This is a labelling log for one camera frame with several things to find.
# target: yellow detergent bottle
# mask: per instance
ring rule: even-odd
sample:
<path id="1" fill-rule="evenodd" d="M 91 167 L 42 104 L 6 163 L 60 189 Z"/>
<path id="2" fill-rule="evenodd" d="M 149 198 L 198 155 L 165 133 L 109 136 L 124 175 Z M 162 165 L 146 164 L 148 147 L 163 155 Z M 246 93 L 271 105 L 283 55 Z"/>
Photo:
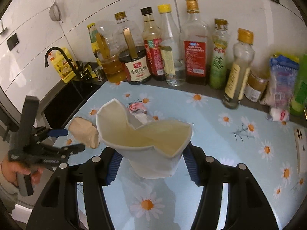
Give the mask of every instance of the yellow detergent bottle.
<path id="1" fill-rule="evenodd" d="M 68 59 L 72 62 L 73 66 L 78 69 L 76 62 L 73 60 L 73 57 L 71 56 L 68 49 L 66 47 L 61 47 L 61 49 L 67 55 Z M 64 83 L 70 82 L 76 76 L 64 56 L 60 53 L 60 51 L 56 51 L 55 57 L 51 57 L 50 61 L 60 75 L 61 79 L 64 81 Z"/>

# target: green bottle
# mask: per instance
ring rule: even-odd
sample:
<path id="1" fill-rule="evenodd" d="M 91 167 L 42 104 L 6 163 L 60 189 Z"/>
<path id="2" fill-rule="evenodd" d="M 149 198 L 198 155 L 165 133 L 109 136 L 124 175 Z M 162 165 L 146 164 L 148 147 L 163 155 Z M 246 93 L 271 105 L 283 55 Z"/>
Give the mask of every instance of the green bottle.
<path id="1" fill-rule="evenodd" d="M 227 21 L 214 19 L 215 32 L 212 36 L 214 43 L 209 85 L 213 89 L 223 89 L 226 83 L 225 54 L 230 35 L 227 30 Z"/>
<path id="2" fill-rule="evenodd" d="M 307 54 L 304 55 L 300 63 L 297 80 L 294 88 L 294 96 L 291 101 L 290 113 L 294 116 L 300 116 L 306 104 L 307 98 Z"/>

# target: black faucet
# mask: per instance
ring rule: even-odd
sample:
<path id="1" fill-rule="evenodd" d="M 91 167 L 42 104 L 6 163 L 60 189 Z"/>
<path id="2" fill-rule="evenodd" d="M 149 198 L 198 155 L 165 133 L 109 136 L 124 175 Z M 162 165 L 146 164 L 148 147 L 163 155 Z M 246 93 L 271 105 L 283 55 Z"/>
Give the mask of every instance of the black faucet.
<path id="1" fill-rule="evenodd" d="M 68 59 L 67 55 L 64 53 L 64 51 L 62 49 L 60 49 L 59 47 L 52 47 L 50 48 L 46 55 L 45 55 L 45 67 L 48 67 L 49 64 L 48 64 L 48 55 L 49 53 L 52 51 L 52 50 L 58 50 L 60 51 L 60 53 L 64 56 L 65 60 L 68 62 L 69 66 L 72 68 L 72 70 L 74 71 L 74 73 L 76 74 L 78 80 L 82 80 L 81 79 L 81 76 L 80 76 L 80 73 L 78 72 L 78 70 L 73 66 L 72 62 L 70 61 L 70 59 Z"/>

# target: person's arm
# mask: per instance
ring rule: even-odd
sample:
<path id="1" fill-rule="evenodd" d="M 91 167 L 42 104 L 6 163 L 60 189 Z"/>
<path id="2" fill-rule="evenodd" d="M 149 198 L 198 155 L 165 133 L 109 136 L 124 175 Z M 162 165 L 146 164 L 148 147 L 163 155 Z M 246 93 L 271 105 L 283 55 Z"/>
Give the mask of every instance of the person's arm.
<path id="1" fill-rule="evenodd" d="M 39 183 L 43 171 L 43 167 L 37 167 L 37 171 L 31 174 L 32 185 Z M 31 170 L 20 162 L 9 162 L 5 156 L 0 165 L 0 199 L 10 213 L 15 208 L 19 193 L 17 173 L 29 175 Z"/>

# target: light blue tablecloth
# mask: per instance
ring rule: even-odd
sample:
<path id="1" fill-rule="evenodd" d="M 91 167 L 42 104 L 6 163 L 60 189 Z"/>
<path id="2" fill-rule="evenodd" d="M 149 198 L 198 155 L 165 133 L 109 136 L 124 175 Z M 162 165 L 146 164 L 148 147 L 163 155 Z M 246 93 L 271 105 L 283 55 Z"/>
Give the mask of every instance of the light blue tablecloth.
<path id="1" fill-rule="evenodd" d="M 96 123 L 96 112 L 109 100 L 117 98 L 126 106 L 143 102 L 156 120 L 176 118 L 193 125 L 191 142 L 223 164 L 245 163 L 260 184 L 283 228 L 306 196 L 306 177 L 297 171 L 297 150 L 292 122 L 267 120 L 267 115 L 240 106 L 229 110 L 220 100 L 166 88 L 126 82 L 106 82 L 77 112 Z M 74 137 L 59 137 L 55 146 L 76 143 Z M 104 144 L 95 150 L 71 156 L 69 165 L 81 164 L 100 155 Z M 225 224 L 228 184 L 224 184 L 218 229 Z M 85 213 L 82 184 L 78 185 L 79 208 Z M 123 159 L 111 186 L 104 187 L 106 202 L 115 229 L 187 230 L 198 208 L 202 187 L 190 180 L 183 159 L 170 178 L 146 180 L 136 175 Z"/>

